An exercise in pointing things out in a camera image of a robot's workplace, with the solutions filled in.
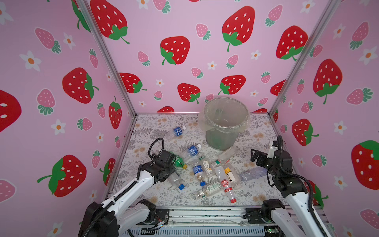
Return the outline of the crushed clear bottle blue cap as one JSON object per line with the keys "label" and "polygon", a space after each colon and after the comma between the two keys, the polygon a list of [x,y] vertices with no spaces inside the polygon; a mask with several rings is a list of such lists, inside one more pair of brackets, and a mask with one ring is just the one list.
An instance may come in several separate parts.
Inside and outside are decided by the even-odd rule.
{"label": "crushed clear bottle blue cap", "polygon": [[178,188],[179,190],[183,190],[185,188],[183,180],[177,172],[172,173],[169,176],[168,181],[172,186]]}

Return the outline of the green soda bottle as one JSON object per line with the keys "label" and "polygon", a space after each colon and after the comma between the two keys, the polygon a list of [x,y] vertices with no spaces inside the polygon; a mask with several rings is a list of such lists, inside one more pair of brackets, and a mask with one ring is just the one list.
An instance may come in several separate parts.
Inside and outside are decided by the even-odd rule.
{"label": "green soda bottle", "polygon": [[187,164],[184,162],[184,160],[179,155],[175,155],[174,166],[182,168],[182,169],[187,169],[187,167],[188,167]]}

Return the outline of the clear bottle yellow cap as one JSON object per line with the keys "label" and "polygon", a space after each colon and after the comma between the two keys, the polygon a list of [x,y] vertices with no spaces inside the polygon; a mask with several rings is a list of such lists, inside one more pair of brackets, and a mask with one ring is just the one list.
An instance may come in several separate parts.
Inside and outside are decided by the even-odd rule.
{"label": "clear bottle yellow cap", "polygon": [[241,180],[237,174],[237,172],[234,170],[233,167],[230,167],[230,166],[227,166],[225,168],[225,174],[226,176],[228,177],[228,179],[230,180],[232,186],[238,190],[240,188],[242,188],[242,183],[241,183]]}

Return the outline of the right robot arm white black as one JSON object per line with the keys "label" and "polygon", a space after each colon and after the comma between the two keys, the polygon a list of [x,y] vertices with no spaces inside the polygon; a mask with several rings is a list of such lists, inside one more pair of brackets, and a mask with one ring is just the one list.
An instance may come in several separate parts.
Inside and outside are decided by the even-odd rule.
{"label": "right robot arm white black", "polygon": [[272,186],[291,206],[296,223],[282,201],[269,199],[261,209],[248,208],[243,216],[250,224],[274,223],[286,237],[330,237],[327,227],[313,206],[313,189],[307,180],[292,170],[292,157],[288,152],[271,147],[268,153],[251,150],[251,161],[265,168],[272,176]]}

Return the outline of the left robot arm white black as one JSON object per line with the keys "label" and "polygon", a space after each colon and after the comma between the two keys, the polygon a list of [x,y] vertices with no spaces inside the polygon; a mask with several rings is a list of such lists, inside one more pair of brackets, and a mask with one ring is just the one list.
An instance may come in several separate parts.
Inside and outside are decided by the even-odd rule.
{"label": "left robot arm white black", "polygon": [[79,237],[118,237],[133,226],[146,222],[162,222],[157,207],[143,199],[134,207],[131,205],[147,189],[158,182],[164,182],[172,175],[176,156],[161,151],[150,162],[139,166],[137,177],[109,199],[88,206],[79,230]]}

